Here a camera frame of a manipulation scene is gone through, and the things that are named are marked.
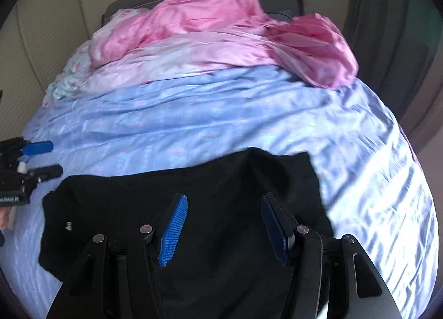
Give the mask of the left hand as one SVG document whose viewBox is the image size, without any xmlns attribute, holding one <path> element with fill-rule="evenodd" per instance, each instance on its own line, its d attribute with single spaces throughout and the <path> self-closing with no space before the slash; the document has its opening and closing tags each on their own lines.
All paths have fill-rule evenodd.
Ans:
<svg viewBox="0 0 443 319">
<path fill-rule="evenodd" d="M 14 230 L 16 207 L 0 207 L 0 229 Z"/>
</svg>

